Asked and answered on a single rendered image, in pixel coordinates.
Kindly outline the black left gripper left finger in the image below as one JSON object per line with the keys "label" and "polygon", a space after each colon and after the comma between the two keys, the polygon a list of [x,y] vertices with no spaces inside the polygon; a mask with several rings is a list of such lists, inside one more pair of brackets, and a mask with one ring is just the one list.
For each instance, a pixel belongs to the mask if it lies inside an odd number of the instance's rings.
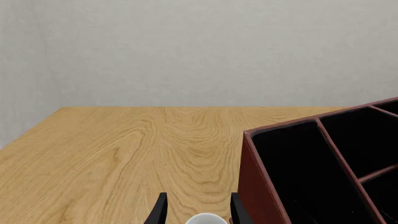
{"label": "black left gripper left finger", "polygon": [[167,193],[161,192],[159,197],[146,219],[146,224],[165,224],[167,218]]}

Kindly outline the red-brown desk caddy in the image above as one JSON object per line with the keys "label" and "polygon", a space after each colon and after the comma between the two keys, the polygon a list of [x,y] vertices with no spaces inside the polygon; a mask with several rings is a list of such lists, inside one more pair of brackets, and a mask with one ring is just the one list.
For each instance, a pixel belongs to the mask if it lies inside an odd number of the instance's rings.
{"label": "red-brown desk caddy", "polygon": [[398,224],[398,97],[247,130],[254,224]]}

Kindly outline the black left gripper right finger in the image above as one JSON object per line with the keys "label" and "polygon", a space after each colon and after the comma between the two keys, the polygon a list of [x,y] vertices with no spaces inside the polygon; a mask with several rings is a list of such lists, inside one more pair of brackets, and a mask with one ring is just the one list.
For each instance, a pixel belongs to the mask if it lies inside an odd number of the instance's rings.
{"label": "black left gripper right finger", "polygon": [[230,224],[254,224],[237,192],[231,194],[230,210]]}

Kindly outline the white mug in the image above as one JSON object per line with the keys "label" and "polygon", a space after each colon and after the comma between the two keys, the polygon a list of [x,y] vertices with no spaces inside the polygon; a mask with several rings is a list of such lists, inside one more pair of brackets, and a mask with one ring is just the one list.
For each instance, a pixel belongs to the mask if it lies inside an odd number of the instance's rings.
{"label": "white mug", "polygon": [[227,222],[216,214],[200,213],[189,218],[185,224],[227,224]]}

